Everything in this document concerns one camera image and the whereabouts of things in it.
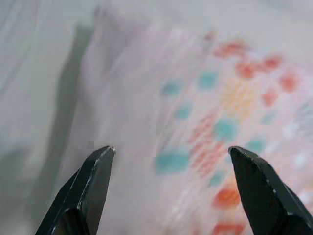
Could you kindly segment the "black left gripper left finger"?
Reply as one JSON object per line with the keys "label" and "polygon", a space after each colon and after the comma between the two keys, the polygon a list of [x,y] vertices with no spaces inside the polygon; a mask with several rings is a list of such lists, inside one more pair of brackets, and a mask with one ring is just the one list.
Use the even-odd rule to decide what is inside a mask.
{"label": "black left gripper left finger", "polygon": [[107,197],[115,149],[92,152],[60,188],[44,216],[38,235],[94,235]]}

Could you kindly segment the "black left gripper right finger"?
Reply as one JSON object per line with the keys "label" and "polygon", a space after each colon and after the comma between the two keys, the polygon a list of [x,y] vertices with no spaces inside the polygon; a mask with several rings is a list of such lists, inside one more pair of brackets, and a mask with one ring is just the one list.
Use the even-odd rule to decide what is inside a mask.
{"label": "black left gripper right finger", "polygon": [[273,167],[239,146],[228,149],[237,187],[255,235],[311,235],[313,217]]}

